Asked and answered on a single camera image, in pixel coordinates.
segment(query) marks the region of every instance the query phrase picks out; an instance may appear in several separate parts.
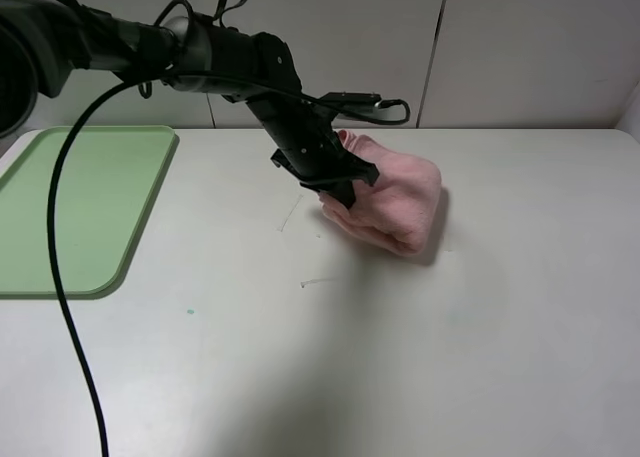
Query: pink towel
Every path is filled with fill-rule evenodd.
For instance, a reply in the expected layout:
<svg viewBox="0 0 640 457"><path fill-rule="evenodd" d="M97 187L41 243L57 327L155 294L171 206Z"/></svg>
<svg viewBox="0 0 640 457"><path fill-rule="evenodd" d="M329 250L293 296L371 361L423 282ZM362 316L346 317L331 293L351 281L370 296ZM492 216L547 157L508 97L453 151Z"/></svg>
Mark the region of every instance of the pink towel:
<svg viewBox="0 0 640 457"><path fill-rule="evenodd" d="M373 187L353 182L356 203L350 209L321 193L324 215L350 234L398 255L422 252L440 197L438 167L386 149L367 135L346 130L338 135L345 149L376 164L380 177Z"/></svg>

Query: pink cloth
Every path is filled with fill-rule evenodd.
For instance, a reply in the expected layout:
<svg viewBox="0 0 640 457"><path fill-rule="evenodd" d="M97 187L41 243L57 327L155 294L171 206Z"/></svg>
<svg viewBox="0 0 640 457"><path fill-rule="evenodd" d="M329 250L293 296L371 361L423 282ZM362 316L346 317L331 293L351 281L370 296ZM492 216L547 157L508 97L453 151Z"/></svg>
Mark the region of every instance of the pink cloth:
<svg viewBox="0 0 640 457"><path fill-rule="evenodd" d="M442 179L433 162L386 149L367 135L341 130L349 152L376 164L380 177L373 187L353 182L356 203L347 210L326 193L322 211L350 234L398 255L422 252L440 197Z"/></svg>

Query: green tray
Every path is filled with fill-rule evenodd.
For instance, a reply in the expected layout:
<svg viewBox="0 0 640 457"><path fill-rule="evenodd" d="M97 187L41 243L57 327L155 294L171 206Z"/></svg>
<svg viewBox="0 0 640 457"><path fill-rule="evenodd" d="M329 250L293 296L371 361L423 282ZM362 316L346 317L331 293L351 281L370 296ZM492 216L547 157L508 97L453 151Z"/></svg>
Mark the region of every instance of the green tray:
<svg viewBox="0 0 640 457"><path fill-rule="evenodd" d="M69 128L38 134L0 177L0 299L54 298L46 204ZM56 241L69 298L103 297L122 282L178 144L168 127L87 127L62 171Z"/></svg>

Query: white table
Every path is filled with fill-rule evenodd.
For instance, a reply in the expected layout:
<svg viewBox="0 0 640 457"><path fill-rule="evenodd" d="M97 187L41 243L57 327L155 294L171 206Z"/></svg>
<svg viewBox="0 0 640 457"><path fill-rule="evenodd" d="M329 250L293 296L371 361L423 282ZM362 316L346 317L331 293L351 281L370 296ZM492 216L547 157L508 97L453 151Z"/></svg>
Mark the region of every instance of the white table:
<svg viewBox="0 0 640 457"><path fill-rule="evenodd" d="M369 133L440 166L437 254L357 250L263 131L178 131L124 284L71 304L112 455L638 455L640 145ZM55 301L0 301L0 358L3 456L99 455Z"/></svg>

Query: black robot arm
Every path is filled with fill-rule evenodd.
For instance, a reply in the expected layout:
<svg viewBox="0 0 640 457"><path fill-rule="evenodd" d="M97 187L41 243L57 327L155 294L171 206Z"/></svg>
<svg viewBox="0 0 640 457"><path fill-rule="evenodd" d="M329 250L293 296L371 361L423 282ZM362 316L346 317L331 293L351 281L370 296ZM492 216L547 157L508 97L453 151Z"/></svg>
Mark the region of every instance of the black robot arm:
<svg viewBox="0 0 640 457"><path fill-rule="evenodd" d="M276 165L302 186L328 192L350 207L352 181L373 185L378 171L342 147L333 119L403 105L407 115L400 121L365 120L404 123L406 103L377 94L301 98L286 43L267 33L249 36L213 25L211 17L188 10L189 17L151 26L94 9L83 10L83 18L49 0L0 0L0 137L24 123L38 93L56 97L73 69L108 70L125 82L161 80L179 91L245 103L276 143Z"/></svg>

